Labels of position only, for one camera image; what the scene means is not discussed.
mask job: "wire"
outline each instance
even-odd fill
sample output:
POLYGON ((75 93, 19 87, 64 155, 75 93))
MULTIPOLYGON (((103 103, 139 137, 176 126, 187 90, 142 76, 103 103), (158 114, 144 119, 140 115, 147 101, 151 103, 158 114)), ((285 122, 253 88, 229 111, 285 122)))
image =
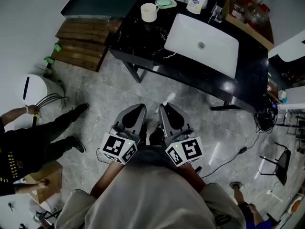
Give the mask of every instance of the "wire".
POLYGON ((100 162, 102 162, 102 163, 105 163, 105 164, 110 165, 109 163, 107 163, 107 162, 102 161, 102 160, 99 159, 99 157, 97 156, 97 151, 98 151, 99 149, 100 149, 100 147, 96 150, 96 158, 97 158, 97 160, 100 161, 100 162))
POLYGON ((42 98, 37 104, 36 106, 38 107, 38 109, 40 110, 42 107, 51 104, 57 100, 61 100, 61 104, 62 104, 62 108, 64 108, 66 106, 66 100, 69 100, 69 97, 62 97, 57 93, 53 93, 53 94, 49 94, 47 96, 45 96, 44 98, 42 98))
MULTIPOLYGON (((216 170, 218 170, 220 167, 222 167, 222 166, 224 166, 224 165, 226 165, 226 164, 229 164, 230 162, 232 162, 237 156, 239 155, 239 152, 235 155, 235 157, 233 158, 233 159, 231 159, 230 161, 228 161, 227 163, 225 163, 225 164, 222 164, 221 166, 219 166, 216 170)), ((213 174, 215 171, 213 171, 212 173, 210 173, 210 174, 208 174, 208 175, 206 175, 206 176, 204 176, 204 177, 202 177, 201 179, 203 179, 203 178, 205 178, 205 177, 208 177, 208 176, 210 176, 211 174, 213 174)))
POLYGON ((271 192, 273 191, 274 187, 276 186, 276 184, 278 184, 280 182, 280 180, 278 180, 277 182, 275 182, 275 184, 273 185, 271 192))
POLYGON ((259 132, 259 133, 258 133, 257 139, 255 140, 255 142, 253 143, 253 145, 252 145, 251 147, 248 147, 248 148, 247 148, 247 150, 254 147, 254 145, 255 145, 256 141, 259 139, 259 135, 260 135, 261 133, 262 133, 262 132, 259 132))
MULTIPOLYGON (((254 147, 254 145, 255 145, 255 143, 257 142, 257 140, 258 140, 258 138, 259 138, 259 135, 260 135, 261 133, 262 133, 262 132, 259 132, 259 133, 258 133, 258 137, 257 137, 257 139, 254 141, 254 143, 253 143, 253 145, 252 145, 251 147, 243 147, 243 148, 241 148, 241 149, 238 151, 238 153, 235 155, 235 157, 234 157, 233 159, 231 159, 231 160, 228 161, 227 163, 222 164, 222 165, 219 166, 216 170, 218 170, 218 169, 219 169, 220 167, 222 167, 222 166, 225 166, 226 164, 229 164, 230 162, 232 162, 233 160, 235 160, 235 158, 236 158, 238 155, 243 154, 243 153, 246 152, 248 149, 254 147)), ((210 174, 208 174, 208 175, 202 177, 201 179, 210 176, 210 175, 213 174, 215 171, 213 171, 212 173, 210 173, 210 174)))

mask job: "black sink counter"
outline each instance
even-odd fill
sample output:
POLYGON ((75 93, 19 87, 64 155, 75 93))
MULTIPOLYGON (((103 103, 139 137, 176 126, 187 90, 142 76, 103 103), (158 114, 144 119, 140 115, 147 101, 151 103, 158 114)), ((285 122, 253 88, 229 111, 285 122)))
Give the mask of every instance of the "black sink counter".
POLYGON ((262 111, 268 78, 267 49, 227 21, 209 21, 213 0, 209 1, 208 8, 202 10, 200 15, 190 13, 185 3, 177 2, 177 7, 159 10, 157 20, 146 23, 141 19, 140 7, 144 3, 155 1, 137 0, 109 45, 114 57, 125 64, 132 63, 136 68, 153 71, 191 85, 249 112, 262 111), (164 49, 177 13, 206 22, 239 41, 235 79, 164 49))

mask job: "white sink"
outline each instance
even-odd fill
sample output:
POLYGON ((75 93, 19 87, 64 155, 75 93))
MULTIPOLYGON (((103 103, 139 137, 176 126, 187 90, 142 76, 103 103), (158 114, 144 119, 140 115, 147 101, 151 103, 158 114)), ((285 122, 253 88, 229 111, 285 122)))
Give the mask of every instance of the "white sink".
POLYGON ((199 20, 177 14, 164 48, 235 78, 238 40, 199 20))

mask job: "green soap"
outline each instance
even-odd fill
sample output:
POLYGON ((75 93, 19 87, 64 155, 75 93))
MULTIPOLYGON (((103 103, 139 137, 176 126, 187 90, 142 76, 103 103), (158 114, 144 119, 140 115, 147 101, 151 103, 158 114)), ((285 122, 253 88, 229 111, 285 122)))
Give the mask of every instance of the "green soap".
POLYGON ((50 58, 50 57, 45 57, 43 60, 46 61, 47 63, 50 63, 50 64, 54 64, 54 62, 55 62, 55 61, 54 61, 52 58, 50 58))
POLYGON ((160 6, 167 6, 167 5, 172 4, 172 2, 169 0, 157 0, 157 4, 160 6))
POLYGON ((62 50, 62 47, 61 47, 58 43, 56 43, 56 44, 54 45, 54 49, 55 49, 56 51, 60 52, 60 51, 62 50))

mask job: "black shirt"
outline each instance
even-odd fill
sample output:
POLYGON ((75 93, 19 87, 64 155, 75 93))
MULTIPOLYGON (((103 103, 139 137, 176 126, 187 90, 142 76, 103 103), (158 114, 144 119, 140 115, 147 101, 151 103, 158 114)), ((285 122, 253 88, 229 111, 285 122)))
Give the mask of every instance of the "black shirt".
POLYGON ((15 194, 13 183, 41 167, 31 158, 27 132, 27 129, 5 132, 0 118, 0 196, 15 194))

